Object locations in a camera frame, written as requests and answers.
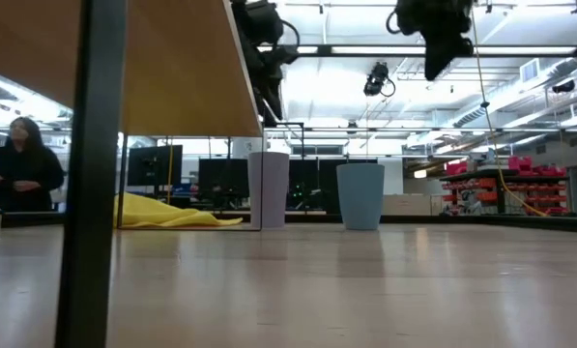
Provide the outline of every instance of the metal ceiling rail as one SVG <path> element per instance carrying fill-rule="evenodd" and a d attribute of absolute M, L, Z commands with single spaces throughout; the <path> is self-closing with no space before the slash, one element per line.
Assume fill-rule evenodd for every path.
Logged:
<path fill-rule="evenodd" d="M 391 9 L 397 6 L 397 1 L 391 2 L 389 1 L 386 4 L 382 3 L 367 3 L 362 1 L 355 1 L 354 3 L 342 2 L 342 3 L 333 3 L 331 1 L 323 1 L 322 4 L 320 3 L 312 3 L 312 2 L 302 2 L 302 1 L 272 1 L 280 4 L 281 6 L 287 7 L 315 7 L 320 8 L 328 7 L 328 8 L 384 8 L 384 9 Z M 559 8 L 559 9 L 573 9 L 576 5 L 571 3 L 546 3 L 546 4 L 518 4 L 518 3 L 510 3 L 510 2 L 502 2 L 496 3 L 493 2 L 491 4 L 486 4 L 485 2 L 480 2 L 476 9 L 483 9 L 487 10 L 487 8 L 491 6 L 494 9 L 502 9 L 502 10 L 513 10 L 519 7 L 525 8 L 536 8 L 536 9 L 544 9 L 544 8 Z"/>
<path fill-rule="evenodd" d="M 270 50 L 263 45 L 262 51 Z M 425 57 L 420 44 L 306 44 L 300 45 L 301 57 Z M 485 44 L 478 48 L 481 58 L 568 58 L 577 57 L 577 45 Z M 476 52 L 459 57 L 476 58 Z"/>
<path fill-rule="evenodd" d="M 422 127 L 422 128 L 333 128 L 333 127 L 315 127 L 305 128 L 306 132 L 420 132 L 420 131 L 440 131 L 440 132 L 489 132 L 487 128 L 436 128 L 436 127 Z M 287 132 L 286 129 L 266 128 L 266 132 Z M 577 128 L 495 128 L 496 132 L 557 132 L 557 131 L 573 131 L 577 132 Z"/>

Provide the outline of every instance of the yellow cable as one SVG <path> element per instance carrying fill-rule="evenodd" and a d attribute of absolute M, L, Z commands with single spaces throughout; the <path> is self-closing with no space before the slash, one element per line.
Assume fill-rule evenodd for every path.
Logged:
<path fill-rule="evenodd" d="M 471 17 L 473 18 L 473 34 L 475 36 L 475 52 L 476 52 L 476 59 L 477 59 L 477 71 L 479 72 L 479 83 L 481 84 L 481 96 L 483 98 L 483 102 L 487 102 L 487 100 L 485 98 L 485 88 L 483 87 L 483 75 L 481 73 L 481 58 L 479 57 L 479 48 L 478 48 L 479 47 L 479 41 L 477 39 L 477 25 L 476 25 L 476 21 L 475 21 L 475 10 L 473 10 L 473 9 L 471 9 Z M 484 109 L 485 109 L 485 117 L 488 120 L 488 128 L 490 129 L 490 137 L 492 137 L 492 142 L 494 143 L 494 156 L 495 156 L 495 160 L 497 162 L 497 167 L 499 168 L 499 176 L 501 177 L 501 183 L 503 184 L 503 189 L 507 193 L 509 193 L 509 195 L 511 197 L 513 197 L 513 199 L 522 203 L 522 205 L 525 208 L 536 213 L 540 217 L 547 217 L 548 216 L 547 214 L 540 212 L 539 210 L 535 209 L 531 205 L 527 204 L 527 202 L 525 202 L 522 198 L 515 195 L 507 187 L 507 184 L 505 183 L 505 175 L 503 174 L 503 170 L 501 169 L 501 161 L 499 160 L 499 149 L 498 149 L 498 145 L 497 145 L 496 134 L 494 132 L 494 129 L 492 128 L 492 122 L 490 121 L 490 113 L 488 112 L 487 107 L 484 107 Z"/>
<path fill-rule="evenodd" d="M 168 205 L 170 205 L 170 193 L 172 193 L 172 162 L 174 159 L 174 137 L 170 137 L 170 162 L 168 164 Z"/>

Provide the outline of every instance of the ceiling-mounted camera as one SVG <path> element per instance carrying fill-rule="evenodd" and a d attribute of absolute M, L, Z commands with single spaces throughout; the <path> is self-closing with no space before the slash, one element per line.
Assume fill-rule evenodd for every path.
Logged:
<path fill-rule="evenodd" d="M 393 92 L 390 94 L 383 93 L 383 87 L 390 84 L 393 87 Z M 377 62 L 372 72 L 367 76 L 363 92 L 368 97 L 383 95 L 384 97 L 392 97 L 395 94 L 395 83 L 389 79 L 389 68 L 387 63 Z"/>
<path fill-rule="evenodd" d="M 398 0 L 387 18 L 387 30 L 393 35 L 420 32 L 425 39 L 425 78 L 432 81 L 460 55 L 473 54 L 473 43 L 462 33 L 471 29 L 469 14 L 476 0 Z M 390 21 L 397 17 L 399 30 Z"/>
<path fill-rule="evenodd" d="M 552 92 L 558 93 L 568 93 L 576 89 L 576 82 L 574 80 L 569 80 L 566 83 L 562 83 L 552 87 Z"/>
<path fill-rule="evenodd" d="M 353 129 L 358 128 L 357 122 L 356 121 L 348 121 L 348 128 L 349 129 L 350 128 L 353 128 Z M 346 134 L 355 135 L 355 134 L 357 134 L 357 132 L 355 130 L 348 130 L 348 131 L 346 131 Z"/>
<path fill-rule="evenodd" d="M 299 58 L 299 31 L 281 19 L 276 4 L 267 0 L 231 2 L 258 112 L 263 116 L 266 127 L 274 127 L 276 121 L 273 116 L 283 119 L 279 99 L 279 83 L 283 78 L 281 66 L 292 64 Z M 284 25 L 294 30 L 297 37 L 295 45 L 278 44 L 284 34 Z M 259 46 L 263 43 L 270 44 L 271 50 L 261 52 Z"/>

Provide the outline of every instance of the white cylindrical planter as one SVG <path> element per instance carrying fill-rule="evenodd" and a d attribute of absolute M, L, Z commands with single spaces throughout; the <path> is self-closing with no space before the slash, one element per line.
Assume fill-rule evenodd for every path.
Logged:
<path fill-rule="evenodd" d="M 385 167 L 355 163 L 337 166 L 342 221 L 347 229 L 376 230 L 383 213 Z"/>
<path fill-rule="evenodd" d="M 288 194 L 288 154 L 249 154 L 249 200 L 253 228 L 281 228 L 286 223 Z"/>

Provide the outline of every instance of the woman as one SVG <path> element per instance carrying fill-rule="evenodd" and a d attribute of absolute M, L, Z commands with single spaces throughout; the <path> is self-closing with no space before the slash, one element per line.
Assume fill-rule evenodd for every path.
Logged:
<path fill-rule="evenodd" d="M 49 192 L 63 182 L 60 162 L 43 145 L 39 126 L 25 117 L 13 121 L 7 142 L 0 148 L 0 209 L 51 211 Z"/>

